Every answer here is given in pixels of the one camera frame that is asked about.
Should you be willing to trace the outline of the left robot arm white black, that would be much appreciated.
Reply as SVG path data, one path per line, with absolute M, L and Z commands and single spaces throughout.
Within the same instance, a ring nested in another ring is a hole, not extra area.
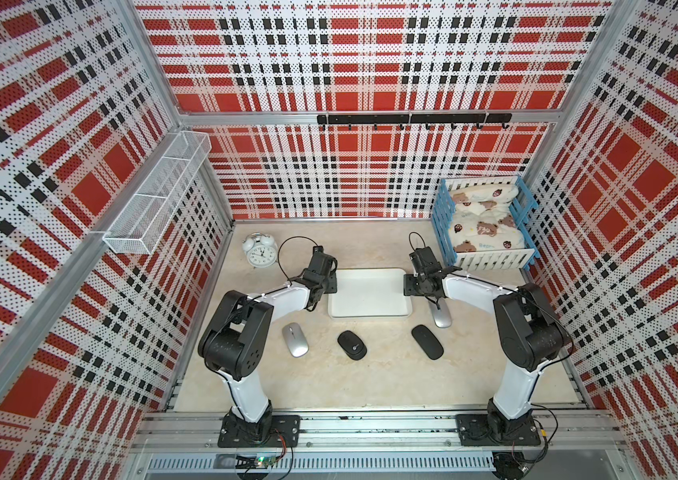
M 259 446 L 275 432 L 272 401 L 258 372 L 275 321 L 299 311 L 313 311 L 325 295 L 338 291 L 339 262 L 324 247 L 312 248 L 309 265 L 274 290 L 224 294 L 197 346 L 204 366 L 219 376 L 232 407 L 223 419 L 219 446 Z

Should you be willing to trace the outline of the white storage tray box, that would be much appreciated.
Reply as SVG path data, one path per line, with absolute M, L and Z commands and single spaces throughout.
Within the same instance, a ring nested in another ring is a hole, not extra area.
M 328 298 L 333 319 L 405 318 L 413 313 L 410 297 L 404 295 L 400 268 L 339 269 L 337 292 Z

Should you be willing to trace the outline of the aluminium front rail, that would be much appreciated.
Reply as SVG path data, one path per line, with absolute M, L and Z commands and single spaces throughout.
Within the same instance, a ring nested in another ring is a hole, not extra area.
M 296 451 L 459 451 L 459 410 L 301 411 Z M 611 415 L 599 410 L 535 412 L 552 450 L 617 450 L 626 440 Z M 150 414 L 138 428 L 132 449 L 149 453 L 211 452 L 228 434 L 221 413 Z

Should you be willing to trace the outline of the black rounded mouse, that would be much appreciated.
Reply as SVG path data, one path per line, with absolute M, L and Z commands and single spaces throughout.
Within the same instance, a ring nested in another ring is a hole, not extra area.
M 367 355 L 367 346 L 364 341 L 353 331 L 342 332 L 337 339 L 339 346 L 345 354 L 354 361 L 362 360 Z

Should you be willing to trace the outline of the blue white toy crib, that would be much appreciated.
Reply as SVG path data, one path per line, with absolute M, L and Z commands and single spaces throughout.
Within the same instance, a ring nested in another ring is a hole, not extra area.
M 485 184 L 511 184 L 519 188 L 517 197 L 506 205 L 514 217 L 515 223 L 524 235 L 527 247 L 520 250 L 487 251 L 477 253 L 456 253 L 448 236 L 448 227 L 457 210 L 480 213 L 484 209 L 497 206 L 494 202 L 485 202 L 464 206 L 457 204 L 450 195 L 455 189 Z M 452 178 L 439 181 L 432 210 L 431 220 L 437 235 L 440 251 L 448 265 L 465 270 L 528 269 L 540 258 L 538 248 L 528 231 L 530 214 L 539 205 L 533 198 L 524 181 L 517 176 Z

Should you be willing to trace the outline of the green circuit board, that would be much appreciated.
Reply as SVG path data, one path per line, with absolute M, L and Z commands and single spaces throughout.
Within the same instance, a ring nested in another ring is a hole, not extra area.
M 253 469 L 268 469 L 277 465 L 280 458 L 275 456 L 257 456 L 245 457 L 238 455 L 236 457 L 236 469 L 253 470 Z

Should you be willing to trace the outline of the bear print blanket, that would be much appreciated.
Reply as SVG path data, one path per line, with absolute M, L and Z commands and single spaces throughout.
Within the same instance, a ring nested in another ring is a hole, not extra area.
M 498 204 L 480 213 L 457 210 L 448 227 L 456 253 L 520 250 L 527 247 L 509 206 Z

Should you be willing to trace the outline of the white alarm clock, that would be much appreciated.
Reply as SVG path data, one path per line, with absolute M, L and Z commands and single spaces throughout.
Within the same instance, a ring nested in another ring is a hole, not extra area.
M 278 246 L 272 235 L 252 233 L 245 238 L 242 248 L 248 263 L 254 268 L 267 268 L 277 262 Z

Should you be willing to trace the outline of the bear print pillow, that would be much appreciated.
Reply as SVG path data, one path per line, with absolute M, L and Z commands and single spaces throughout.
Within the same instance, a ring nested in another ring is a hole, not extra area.
M 511 203 L 518 195 L 519 188 L 511 184 L 474 185 L 450 192 L 451 198 L 464 206 L 494 202 L 497 204 Z

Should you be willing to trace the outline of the silver mouse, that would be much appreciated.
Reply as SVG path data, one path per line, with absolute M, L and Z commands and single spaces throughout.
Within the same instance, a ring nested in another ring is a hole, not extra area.
M 308 340 L 298 323 L 290 323 L 282 329 L 284 341 L 294 358 L 301 358 L 309 352 Z
M 437 328 L 447 329 L 452 326 L 453 318 L 445 299 L 429 300 L 428 305 Z

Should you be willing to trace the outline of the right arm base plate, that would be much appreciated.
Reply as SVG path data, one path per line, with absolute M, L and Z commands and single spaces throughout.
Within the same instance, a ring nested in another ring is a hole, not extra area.
M 462 446 L 541 446 L 533 415 L 507 420 L 500 414 L 460 414 L 457 433 Z

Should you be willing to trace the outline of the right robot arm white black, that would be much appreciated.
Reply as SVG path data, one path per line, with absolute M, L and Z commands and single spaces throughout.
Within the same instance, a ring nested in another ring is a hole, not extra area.
M 404 294 L 423 297 L 432 306 L 442 299 L 460 301 L 492 314 L 507 359 L 500 386 L 486 411 L 456 417 L 461 444 L 541 445 L 532 397 L 546 369 L 571 342 L 541 288 L 533 283 L 501 286 L 460 274 L 454 266 L 443 266 L 429 247 L 413 249 L 409 258 L 414 272 L 404 276 Z

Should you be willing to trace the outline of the black wall hook rail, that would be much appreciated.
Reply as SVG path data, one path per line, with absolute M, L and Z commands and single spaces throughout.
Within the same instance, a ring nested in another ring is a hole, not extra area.
M 513 120 L 512 113 L 410 113 L 410 114 L 321 114 L 317 116 L 319 125 L 474 125 L 482 127 L 496 124 L 507 127 Z

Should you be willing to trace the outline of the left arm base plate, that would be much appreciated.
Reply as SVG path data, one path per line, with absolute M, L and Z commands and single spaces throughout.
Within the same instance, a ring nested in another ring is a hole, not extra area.
M 265 415 L 247 422 L 233 413 L 224 416 L 217 441 L 219 448 L 296 447 L 302 418 L 299 415 Z

